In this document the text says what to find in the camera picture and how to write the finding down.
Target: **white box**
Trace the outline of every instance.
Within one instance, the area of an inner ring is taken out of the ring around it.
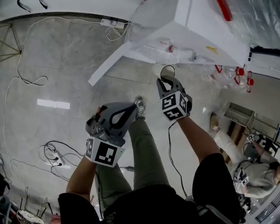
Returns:
[[[168,120],[177,120],[187,116],[187,99],[180,91],[162,99],[162,112]]]
[[[124,151],[125,149],[122,147],[90,137],[87,140],[85,157],[91,162],[113,168]]]

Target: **sneaker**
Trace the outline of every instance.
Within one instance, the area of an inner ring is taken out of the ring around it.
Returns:
[[[218,118],[217,118],[217,115],[215,113],[212,113],[210,115],[210,128],[214,131],[219,128]]]
[[[136,114],[136,120],[137,119],[145,119],[145,102],[143,100],[142,96],[137,96],[134,102],[137,105],[137,114]]]

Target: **white cable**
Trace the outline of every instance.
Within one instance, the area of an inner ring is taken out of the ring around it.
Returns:
[[[132,15],[131,19],[134,17],[134,15],[136,14],[136,11],[139,9],[139,7],[135,10],[135,12],[134,12],[134,14]],[[33,24],[29,27],[29,29],[28,29],[28,31],[27,31],[27,33],[26,33],[26,37],[25,37],[25,39],[24,39],[23,45],[22,45],[21,55],[20,55],[19,61],[18,61],[18,63],[17,63],[17,74],[18,74],[18,76],[13,77],[13,78],[11,79],[11,81],[10,81],[8,87],[7,87],[7,90],[6,90],[6,95],[5,95],[5,111],[4,111],[4,125],[3,125],[3,141],[4,141],[4,145],[6,145],[5,123],[6,123],[6,112],[7,112],[7,97],[8,97],[8,91],[9,91],[9,88],[10,88],[12,82],[13,82],[15,79],[19,79],[19,80],[21,80],[21,81],[22,81],[24,84],[26,84],[26,85],[32,85],[32,86],[37,86],[37,87],[44,87],[44,86],[46,86],[47,83],[49,82],[49,80],[48,80],[48,78],[47,78],[46,76],[41,76],[41,77],[39,77],[38,79],[36,79],[35,81],[29,81],[29,80],[23,78],[23,77],[21,76],[20,72],[19,72],[19,65],[20,65],[20,62],[21,62],[21,59],[22,59],[22,56],[23,56],[24,46],[25,46],[25,43],[26,43],[26,40],[27,40],[27,38],[28,38],[28,34],[29,34],[31,28],[32,28],[35,24],[37,24],[37,23],[39,23],[39,22],[41,22],[41,21],[43,21],[43,20],[51,19],[51,18],[60,18],[60,19],[64,19],[64,20],[67,20],[67,21],[84,21],[84,22],[96,23],[96,24],[100,24],[100,23],[101,23],[101,22],[98,22],[98,21],[87,21],[87,20],[84,20],[84,19],[67,19],[67,18],[60,17],[60,16],[50,16],[50,17],[43,18],[43,19],[41,19],[41,20],[39,20],[39,21],[33,23]],[[109,27],[109,28],[107,28],[107,29],[106,29],[106,37],[107,37],[107,39],[108,39],[109,41],[116,41],[116,40],[119,40],[121,37],[123,37],[124,34],[126,33],[126,31],[128,30],[128,28],[129,28],[131,22],[129,21],[129,22],[125,23],[125,25],[126,25],[126,24],[127,24],[127,27],[126,27],[125,31],[123,32],[123,34],[120,34],[120,32],[117,31],[114,27]],[[117,34],[119,37],[116,38],[116,39],[110,39],[109,36],[108,36],[108,34],[107,34],[107,31],[108,31],[109,29],[113,29],[113,31],[115,32],[115,34]],[[40,81],[41,79],[45,79],[45,83],[44,83],[44,84],[38,84],[38,81]],[[13,169],[12,169],[12,166],[11,166],[11,162],[12,162],[12,161],[17,161],[17,160],[11,160],[10,163],[9,163],[9,166],[10,166],[12,172],[14,173],[14,171],[13,171]]]
[[[116,30],[114,27],[109,27],[109,28],[107,28],[107,29],[106,29],[106,37],[107,37],[107,39],[108,39],[109,41],[113,42],[113,41],[117,41],[117,40],[119,40],[121,37],[123,37],[124,34],[126,33],[126,31],[128,30],[129,25],[130,25],[131,23],[130,23],[130,22],[127,22],[127,23],[125,23],[125,25],[126,25],[126,24],[127,24],[127,27],[126,27],[125,31],[124,31],[122,34],[120,34],[119,31]],[[109,29],[112,29],[112,30],[115,32],[115,34],[117,34],[119,37],[117,37],[116,39],[111,39],[111,38],[108,36],[108,30],[109,30]]]
[[[38,86],[38,87],[44,87],[44,86],[46,86],[47,83],[48,83],[48,78],[47,78],[46,76],[39,77],[38,79],[36,79],[36,80],[33,81],[33,82],[32,82],[32,81],[29,81],[29,80],[27,80],[27,79],[24,79],[24,78],[20,75],[20,72],[19,72],[19,65],[20,65],[20,61],[21,61],[22,56],[23,56],[24,46],[25,46],[26,40],[27,40],[27,38],[28,38],[29,31],[31,30],[31,28],[32,28],[35,24],[37,24],[37,23],[39,23],[39,22],[41,22],[41,21],[43,21],[43,20],[50,19],[50,18],[61,18],[61,19],[67,20],[67,21],[85,21],[85,22],[88,22],[88,23],[99,23],[99,24],[100,24],[100,22],[98,22],[98,21],[87,21],[87,20],[83,20],[83,19],[67,19],[67,18],[64,18],[64,17],[55,17],[55,16],[54,16],[54,17],[46,17],[46,18],[43,18],[43,19],[41,19],[41,20],[39,20],[39,21],[33,23],[33,24],[29,27],[29,29],[28,29],[28,31],[27,31],[27,33],[26,33],[26,37],[25,37],[24,42],[23,42],[21,55],[20,55],[19,61],[18,61],[18,63],[17,63],[17,74],[18,74],[18,76],[12,78],[12,80],[10,81],[10,83],[9,83],[9,85],[8,85],[7,91],[6,91],[6,96],[5,96],[5,111],[4,111],[4,124],[3,124],[3,141],[4,141],[4,144],[5,144],[5,145],[6,145],[6,139],[5,139],[5,122],[6,122],[6,110],[7,110],[7,96],[8,96],[8,91],[9,91],[9,88],[10,88],[10,86],[11,86],[13,80],[19,79],[19,80],[21,80],[21,81],[22,81],[24,84],[26,84],[26,85],[32,85],[32,86]],[[39,80],[41,80],[41,79],[45,79],[45,84],[38,84],[38,83],[37,83],[37,82],[38,82]]]
[[[124,34],[126,33],[126,31],[129,29],[130,24],[133,24],[131,21],[132,21],[132,19],[134,18],[134,16],[135,16],[136,12],[138,11],[138,9],[141,7],[141,5],[142,5],[142,4],[140,4],[140,5],[137,7],[137,9],[134,11],[133,15],[131,16],[130,21],[127,22],[127,23],[125,23],[125,25],[127,24],[127,27],[126,27],[125,31],[124,31],[122,34],[120,34],[120,32],[119,32],[118,30],[116,30],[114,27],[109,27],[109,28],[106,29],[106,37],[107,37],[107,39],[108,39],[109,41],[111,41],[111,42],[117,41],[117,40],[119,40],[121,37],[124,36]],[[116,38],[116,39],[111,39],[111,38],[108,36],[108,30],[109,30],[109,29],[112,29],[112,30],[115,32],[115,34],[119,35],[119,37]]]

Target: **power strip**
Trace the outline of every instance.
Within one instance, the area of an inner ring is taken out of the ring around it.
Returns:
[[[57,158],[57,160],[53,163],[48,163],[49,165],[55,166],[56,168],[66,168],[66,169],[71,169],[71,165],[66,165],[62,158],[60,157],[59,153],[53,152],[54,158]]]
[[[118,29],[124,29],[125,24],[120,21],[113,21],[109,19],[102,19],[101,25],[105,27],[111,27],[111,28],[118,28]]]

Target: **leg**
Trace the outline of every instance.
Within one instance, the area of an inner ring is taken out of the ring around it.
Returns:
[[[96,173],[95,184],[102,212],[111,206],[119,197],[132,191],[118,164],[113,168],[97,165]]]
[[[219,130],[214,138],[217,145],[223,149],[233,164],[239,163],[246,159],[244,154],[240,152],[233,140],[222,130]]]
[[[215,113],[212,113],[210,116],[210,128],[217,132],[214,140],[217,145],[227,153],[232,164],[239,163],[246,159],[228,134],[219,128],[218,118]]]
[[[144,118],[133,122],[129,133],[134,154],[134,189],[155,184],[169,185],[159,152]]]

